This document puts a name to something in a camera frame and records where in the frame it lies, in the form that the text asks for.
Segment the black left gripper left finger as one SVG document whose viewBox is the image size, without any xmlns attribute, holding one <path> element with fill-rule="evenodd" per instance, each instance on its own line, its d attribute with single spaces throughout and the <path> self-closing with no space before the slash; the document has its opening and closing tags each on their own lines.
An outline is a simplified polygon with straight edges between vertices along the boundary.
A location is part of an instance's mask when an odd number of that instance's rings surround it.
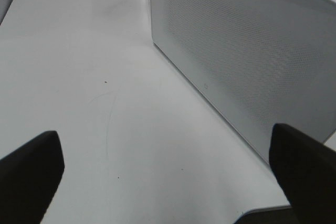
<svg viewBox="0 0 336 224">
<path fill-rule="evenodd" d="M 46 131 L 1 159 L 1 223 L 41 223 L 65 170 L 59 135 Z"/>
</svg>

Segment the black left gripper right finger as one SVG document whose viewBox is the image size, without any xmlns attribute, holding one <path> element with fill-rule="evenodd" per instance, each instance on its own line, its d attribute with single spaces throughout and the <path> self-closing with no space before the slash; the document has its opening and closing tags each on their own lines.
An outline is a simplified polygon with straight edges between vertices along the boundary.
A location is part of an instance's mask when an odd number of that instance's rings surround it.
<svg viewBox="0 0 336 224">
<path fill-rule="evenodd" d="M 269 165 L 300 223 L 335 223 L 335 151 L 294 127 L 272 128 Z"/>
</svg>

